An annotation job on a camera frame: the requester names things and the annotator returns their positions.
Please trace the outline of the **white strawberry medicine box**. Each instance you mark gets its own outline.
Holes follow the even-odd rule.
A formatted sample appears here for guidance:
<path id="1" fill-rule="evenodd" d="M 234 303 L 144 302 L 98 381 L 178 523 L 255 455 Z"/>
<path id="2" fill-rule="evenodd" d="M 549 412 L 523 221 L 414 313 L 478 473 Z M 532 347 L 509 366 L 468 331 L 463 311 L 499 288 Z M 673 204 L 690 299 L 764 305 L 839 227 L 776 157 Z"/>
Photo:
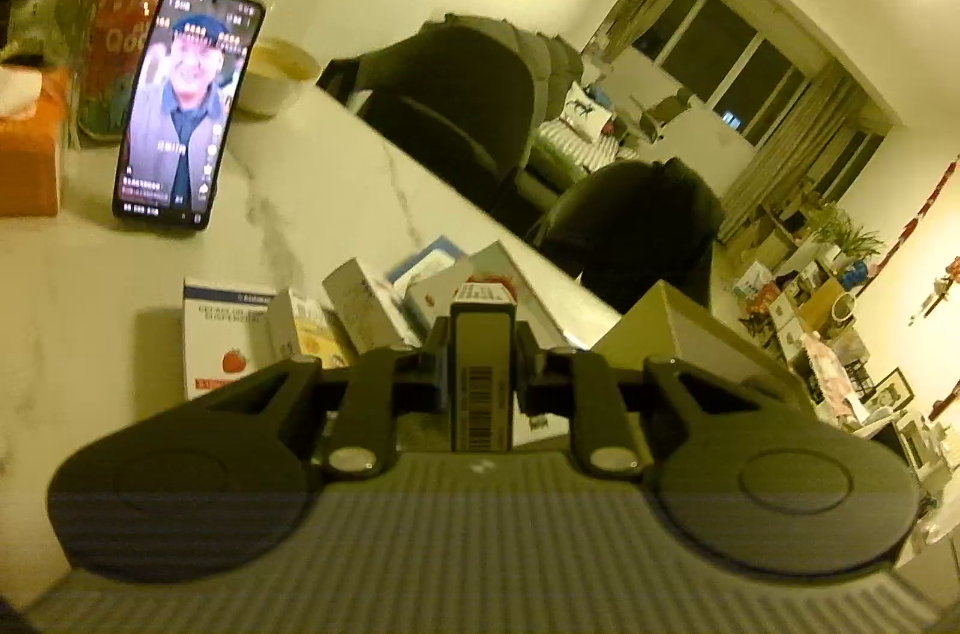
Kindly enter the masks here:
<path id="1" fill-rule="evenodd" d="M 267 322 L 275 294 L 274 288 L 263 286 L 185 278 L 182 367 L 187 400 L 278 361 Z"/>

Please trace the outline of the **yellow white medicine box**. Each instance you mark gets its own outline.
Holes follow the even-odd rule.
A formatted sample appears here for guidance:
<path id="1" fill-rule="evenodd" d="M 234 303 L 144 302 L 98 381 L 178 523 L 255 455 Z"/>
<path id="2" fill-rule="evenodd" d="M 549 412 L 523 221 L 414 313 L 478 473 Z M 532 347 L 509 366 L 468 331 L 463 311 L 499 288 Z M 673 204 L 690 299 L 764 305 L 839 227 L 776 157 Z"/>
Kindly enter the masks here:
<path id="1" fill-rule="evenodd" d="M 277 292 L 267 306 L 270 343 L 278 359 L 309 356 L 325 369 L 347 367 L 355 350 L 331 309 L 292 289 Z"/>

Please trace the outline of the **white box red cartoon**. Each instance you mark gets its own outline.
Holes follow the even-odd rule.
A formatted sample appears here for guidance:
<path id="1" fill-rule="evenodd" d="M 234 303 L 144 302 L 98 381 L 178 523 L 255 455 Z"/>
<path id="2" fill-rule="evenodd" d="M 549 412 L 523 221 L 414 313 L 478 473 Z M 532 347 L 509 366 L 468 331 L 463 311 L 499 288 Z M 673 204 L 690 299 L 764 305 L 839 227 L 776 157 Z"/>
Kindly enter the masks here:
<path id="1" fill-rule="evenodd" d="M 540 437 L 555 436 L 553 427 L 537 429 L 519 423 L 523 418 L 547 419 L 555 411 L 550 400 L 540 397 L 535 390 L 542 379 L 545 352 L 565 346 L 566 336 L 553 313 L 537 296 L 519 263 L 503 244 L 496 242 L 460 258 L 455 265 L 430 278 L 416 281 L 404 296 L 405 309 L 425 332 L 427 351 L 438 359 L 439 385 L 449 418 L 451 448 L 451 304 L 455 292 L 467 281 L 500 281 L 516 301 L 511 363 L 511 448 L 537 441 Z"/>

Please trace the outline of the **narrow barcode medicine box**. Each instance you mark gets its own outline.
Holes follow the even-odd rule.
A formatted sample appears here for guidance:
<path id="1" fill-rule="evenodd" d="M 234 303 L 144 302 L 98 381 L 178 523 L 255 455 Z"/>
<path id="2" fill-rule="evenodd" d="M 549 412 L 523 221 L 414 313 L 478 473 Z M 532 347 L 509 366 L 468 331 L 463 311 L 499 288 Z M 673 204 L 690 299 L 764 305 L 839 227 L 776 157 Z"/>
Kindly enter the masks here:
<path id="1" fill-rule="evenodd" d="M 467 281 L 451 304 L 452 448 L 512 446 L 512 335 L 516 301 L 500 281 Z"/>

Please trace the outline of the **white blue text medicine box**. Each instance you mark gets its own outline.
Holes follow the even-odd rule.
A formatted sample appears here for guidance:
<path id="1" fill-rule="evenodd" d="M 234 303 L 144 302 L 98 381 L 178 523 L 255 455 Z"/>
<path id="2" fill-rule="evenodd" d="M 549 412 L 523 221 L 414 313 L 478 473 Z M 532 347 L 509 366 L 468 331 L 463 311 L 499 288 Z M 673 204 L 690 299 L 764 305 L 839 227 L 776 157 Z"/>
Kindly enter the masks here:
<path id="1" fill-rule="evenodd" d="M 398 296 L 404 297 L 409 287 L 415 285 L 416 281 L 430 278 L 439 271 L 452 267 L 464 257 L 466 257 L 464 250 L 456 246 L 446 235 L 439 235 L 438 239 L 434 239 L 424 249 L 418 250 L 395 265 L 387 273 L 387 281 L 391 283 Z"/>

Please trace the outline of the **white cardboard sorting box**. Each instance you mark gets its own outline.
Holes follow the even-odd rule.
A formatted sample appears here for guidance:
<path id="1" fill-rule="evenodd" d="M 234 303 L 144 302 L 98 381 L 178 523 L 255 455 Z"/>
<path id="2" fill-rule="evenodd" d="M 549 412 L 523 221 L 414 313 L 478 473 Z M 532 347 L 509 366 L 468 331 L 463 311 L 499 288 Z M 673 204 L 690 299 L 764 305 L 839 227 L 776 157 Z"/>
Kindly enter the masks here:
<path id="1" fill-rule="evenodd" d="M 682 359 L 814 413 L 807 387 L 794 372 L 665 281 L 652 286 L 592 349 L 623 369 L 640 369 L 647 358 Z"/>

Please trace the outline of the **olive window curtain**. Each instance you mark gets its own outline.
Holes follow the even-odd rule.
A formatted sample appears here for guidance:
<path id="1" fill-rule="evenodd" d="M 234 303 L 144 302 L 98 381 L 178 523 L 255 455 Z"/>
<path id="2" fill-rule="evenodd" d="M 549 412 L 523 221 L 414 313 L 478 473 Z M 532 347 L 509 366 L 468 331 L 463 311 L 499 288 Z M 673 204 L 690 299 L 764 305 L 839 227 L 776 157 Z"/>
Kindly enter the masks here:
<path id="1" fill-rule="evenodd" d="M 722 197 L 719 242 L 731 241 L 760 205 L 788 195 L 866 102 L 867 92 L 838 60 L 825 65 Z"/>

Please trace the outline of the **window with dark panes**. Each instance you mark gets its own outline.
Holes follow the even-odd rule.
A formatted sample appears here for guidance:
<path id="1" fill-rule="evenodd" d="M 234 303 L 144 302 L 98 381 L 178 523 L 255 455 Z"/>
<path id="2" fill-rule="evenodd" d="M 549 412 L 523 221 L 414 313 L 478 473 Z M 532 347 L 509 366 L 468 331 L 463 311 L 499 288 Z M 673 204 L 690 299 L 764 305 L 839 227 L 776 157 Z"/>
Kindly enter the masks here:
<path id="1" fill-rule="evenodd" d="M 773 40 L 724 0 L 672 0 L 633 40 L 631 104 L 647 161 L 677 157 L 724 193 L 784 124 L 811 83 Z"/>

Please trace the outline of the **white bowl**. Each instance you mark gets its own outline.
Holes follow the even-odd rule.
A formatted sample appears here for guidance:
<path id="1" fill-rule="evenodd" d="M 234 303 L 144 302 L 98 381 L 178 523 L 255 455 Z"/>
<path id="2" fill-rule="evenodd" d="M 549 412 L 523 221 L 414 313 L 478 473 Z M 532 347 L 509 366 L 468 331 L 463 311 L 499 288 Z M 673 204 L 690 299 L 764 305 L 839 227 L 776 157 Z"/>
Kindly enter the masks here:
<path id="1" fill-rule="evenodd" d="M 265 37 L 252 47 L 239 86 L 238 107 L 254 117 L 277 117 L 319 75 L 319 62 L 309 52 L 288 40 Z"/>

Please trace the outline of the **smartphone with lit screen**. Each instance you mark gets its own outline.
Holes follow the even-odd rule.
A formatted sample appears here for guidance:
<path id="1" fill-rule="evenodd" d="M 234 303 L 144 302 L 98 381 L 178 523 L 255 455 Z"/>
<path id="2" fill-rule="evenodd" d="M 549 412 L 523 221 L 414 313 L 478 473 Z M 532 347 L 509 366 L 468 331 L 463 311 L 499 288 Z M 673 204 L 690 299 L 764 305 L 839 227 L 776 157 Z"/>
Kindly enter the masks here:
<path id="1" fill-rule="evenodd" d="M 117 219 L 201 231 L 265 7 L 158 0 L 133 76 L 112 187 Z"/>

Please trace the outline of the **orange tissue box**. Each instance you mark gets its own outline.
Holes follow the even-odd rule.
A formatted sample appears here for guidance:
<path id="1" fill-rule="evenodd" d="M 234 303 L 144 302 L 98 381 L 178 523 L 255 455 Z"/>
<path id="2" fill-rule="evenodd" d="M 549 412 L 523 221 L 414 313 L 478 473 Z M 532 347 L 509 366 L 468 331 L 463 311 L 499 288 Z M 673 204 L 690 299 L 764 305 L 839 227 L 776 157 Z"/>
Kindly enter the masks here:
<path id="1" fill-rule="evenodd" d="M 3 218 L 59 213 L 67 91 L 64 68 L 37 70 L 3 65 Z"/>

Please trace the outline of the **plastic drink bottle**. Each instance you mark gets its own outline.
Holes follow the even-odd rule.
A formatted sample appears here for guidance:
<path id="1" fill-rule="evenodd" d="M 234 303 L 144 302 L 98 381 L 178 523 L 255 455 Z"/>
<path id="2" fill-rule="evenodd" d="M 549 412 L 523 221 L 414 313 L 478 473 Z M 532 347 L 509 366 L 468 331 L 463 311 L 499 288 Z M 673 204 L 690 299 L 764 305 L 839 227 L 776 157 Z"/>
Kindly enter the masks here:
<path id="1" fill-rule="evenodd" d="M 93 0 L 80 60 L 76 120 L 91 140 L 116 141 L 160 0 Z"/>

